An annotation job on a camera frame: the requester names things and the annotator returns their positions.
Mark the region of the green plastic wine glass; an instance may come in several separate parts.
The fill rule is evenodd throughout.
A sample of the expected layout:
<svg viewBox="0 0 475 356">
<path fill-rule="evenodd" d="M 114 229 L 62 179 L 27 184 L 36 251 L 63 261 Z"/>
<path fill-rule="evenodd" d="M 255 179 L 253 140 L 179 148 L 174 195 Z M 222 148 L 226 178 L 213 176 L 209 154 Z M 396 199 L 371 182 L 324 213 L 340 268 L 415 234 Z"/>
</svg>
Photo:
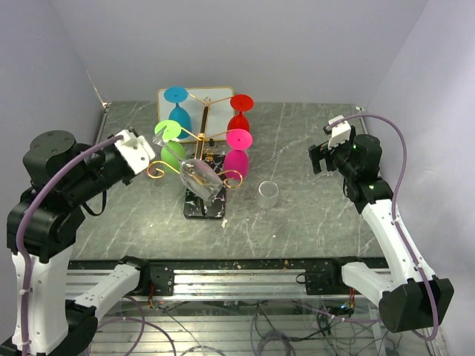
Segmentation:
<svg viewBox="0 0 475 356">
<path fill-rule="evenodd" d="M 178 137 L 182 127 L 174 120 L 159 122 L 154 129 L 152 142 L 161 147 L 160 158 L 175 170 L 180 170 L 180 162 L 185 159 L 185 148 L 180 144 Z"/>
</svg>

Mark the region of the pink plastic wine glass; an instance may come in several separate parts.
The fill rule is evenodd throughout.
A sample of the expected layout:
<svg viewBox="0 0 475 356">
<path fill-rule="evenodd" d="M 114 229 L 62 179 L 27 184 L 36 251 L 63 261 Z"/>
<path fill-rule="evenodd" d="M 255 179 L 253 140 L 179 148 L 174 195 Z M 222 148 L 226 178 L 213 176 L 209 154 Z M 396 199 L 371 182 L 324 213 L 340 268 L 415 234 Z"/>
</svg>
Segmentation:
<svg viewBox="0 0 475 356">
<path fill-rule="evenodd" d="M 239 180 L 241 174 L 243 178 L 249 173 L 249 156 L 246 150 L 252 145 L 253 138 L 250 132 L 244 129 L 233 129 L 226 135 L 226 142 L 231 150 L 227 153 L 223 170 L 225 176 L 230 179 Z"/>
</svg>

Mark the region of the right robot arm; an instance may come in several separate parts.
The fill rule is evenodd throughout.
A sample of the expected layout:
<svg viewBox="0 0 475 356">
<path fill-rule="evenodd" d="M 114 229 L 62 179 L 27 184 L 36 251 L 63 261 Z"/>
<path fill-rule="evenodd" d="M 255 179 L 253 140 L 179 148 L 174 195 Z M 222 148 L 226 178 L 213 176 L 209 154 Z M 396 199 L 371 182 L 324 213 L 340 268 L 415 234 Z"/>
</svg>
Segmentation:
<svg viewBox="0 0 475 356">
<path fill-rule="evenodd" d="M 437 331 L 454 294 L 451 281 L 440 279 L 418 252 L 402 222 L 396 194 L 379 175 L 380 141 L 368 134 L 351 136 L 334 147 L 328 142 L 308 149 L 312 169 L 337 171 L 344 179 L 344 195 L 370 226 L 390 270 L 385 277 L 360 257 L 333 260 L 324 277 L 335 293 L 349 288 L 379 309 L 384 326 L 392 333 Z"/>
</svg>

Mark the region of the clear glass cup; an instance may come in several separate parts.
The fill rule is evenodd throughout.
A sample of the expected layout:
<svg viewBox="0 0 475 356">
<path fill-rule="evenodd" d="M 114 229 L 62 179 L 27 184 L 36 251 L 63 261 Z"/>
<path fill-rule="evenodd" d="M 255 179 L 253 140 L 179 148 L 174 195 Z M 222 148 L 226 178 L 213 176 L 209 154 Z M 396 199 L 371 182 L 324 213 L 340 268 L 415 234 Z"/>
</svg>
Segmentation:
<svg viewBox="0 0 475 356">
<path fill-rule="evenodd" d="M 279 187 L 275 182 L 263 181 L 258 186 L 257 202 L 261 208 L 273 208 L 279 197 Z"/>
<path fill-rule="evenodd" d="M 177 171 L 164 161 L 156 161 L 178 174 L 182 184 L 205 203 L 210 203 L 223 188 L 223 181 L 206 162 L 196 158 L 183 159 Z"/>
</svg>

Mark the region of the gold wine glass rack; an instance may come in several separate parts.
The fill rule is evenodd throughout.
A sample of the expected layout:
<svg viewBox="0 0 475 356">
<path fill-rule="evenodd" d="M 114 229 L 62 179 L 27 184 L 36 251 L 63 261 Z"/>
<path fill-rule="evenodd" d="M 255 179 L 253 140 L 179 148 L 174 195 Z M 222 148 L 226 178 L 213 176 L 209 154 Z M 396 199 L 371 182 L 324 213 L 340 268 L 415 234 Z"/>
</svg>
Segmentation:
<svg viewBox="0 0 475 356">
<path fill-rule="evenodd" d="M 221 220 L 224 218 L 226 205 L 226 189 L 238 188 L 243 183 L 243 175 L 233 169 L 216 171 L 217 163 L 212 159 L 203 159 L 206 135 L 205 129 L 208 115 L 214 102 L 206 97 L 201 101 L 203 113 L 200 130 L 196 135 L 195 153 L 192 158 L 184 154 L 178 136 L 188 131 L 177 121 L 168 119 L 157 124 L 152 142 L 161 147 L 160 160 L 153 161 L 147 168 L 147 175 L 152 179 L 161 179 L 165 171 L 158 168 L 161 164 L 180 176 L 186 187 L 184 215 L 187 219 Z"/>
</svg>

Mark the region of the red plastic wine glass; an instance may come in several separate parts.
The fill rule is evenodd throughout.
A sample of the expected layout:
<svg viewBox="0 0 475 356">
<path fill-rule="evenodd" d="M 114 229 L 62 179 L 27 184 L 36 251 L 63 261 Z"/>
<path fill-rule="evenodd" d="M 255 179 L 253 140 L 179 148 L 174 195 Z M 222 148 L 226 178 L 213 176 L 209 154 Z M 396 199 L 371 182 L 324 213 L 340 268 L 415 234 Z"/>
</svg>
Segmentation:
<svg viewBox="0 0 475 356">
<path fill-rule="evenodd" d="M 249 120 L 246 118 L 245 113 L 254 107 L 252 97 L 246 94 L 236 94 L 230 99 L 230 105 L 237 111 L 237 115 L 234 115 L 229 120 L 227 130 L 243 129 L 250 132 Z"/>
</svg>

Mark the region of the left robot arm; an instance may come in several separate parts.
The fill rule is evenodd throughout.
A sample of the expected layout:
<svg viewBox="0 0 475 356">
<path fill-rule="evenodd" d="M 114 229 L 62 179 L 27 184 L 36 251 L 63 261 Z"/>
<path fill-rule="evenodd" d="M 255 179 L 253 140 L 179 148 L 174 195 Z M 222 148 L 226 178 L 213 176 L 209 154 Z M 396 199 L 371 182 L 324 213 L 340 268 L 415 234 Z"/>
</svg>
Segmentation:
<svg viewBox="0 0 475 356">
<path fill-rule="evenodd" d="M 24 155 L 30 187 L 7 218 L 7 247 L 17 279 L 17 316 L 3 355 L 79 355 L 99 321 L 130 293 L 151 287 L 151 268 L 124 257 L 93 288 L 69 299 L 66 282 L 76 233 L 91 213 L 88 201 L 129 184 L 155 154 L 145 137 L 125 129 L 86 145 L 67 131 L 37 136 Z"/>
</svg>

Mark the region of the blue plastic wine glass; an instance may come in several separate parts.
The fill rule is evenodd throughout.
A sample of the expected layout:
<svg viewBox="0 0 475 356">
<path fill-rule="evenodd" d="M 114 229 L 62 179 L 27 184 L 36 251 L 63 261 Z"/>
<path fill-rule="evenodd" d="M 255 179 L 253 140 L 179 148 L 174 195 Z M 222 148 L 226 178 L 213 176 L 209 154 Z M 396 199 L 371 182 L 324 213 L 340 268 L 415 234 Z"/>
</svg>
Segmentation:
<svg viewBox="0 0 475 356">
<path fill-rule="evenodd" d="M 180 135 L 177 137 L 180 140 L 188 138 L 190 136 L 189 132 L 192 130 L 191 117 L 188 111 L 180 106 L 187 98 L 188 91 L 183 87 L 170 87 L 164 92 L 164 99 L 174 104 L 168 118 L 177 122 L 182 128 Z"/>
</svg>

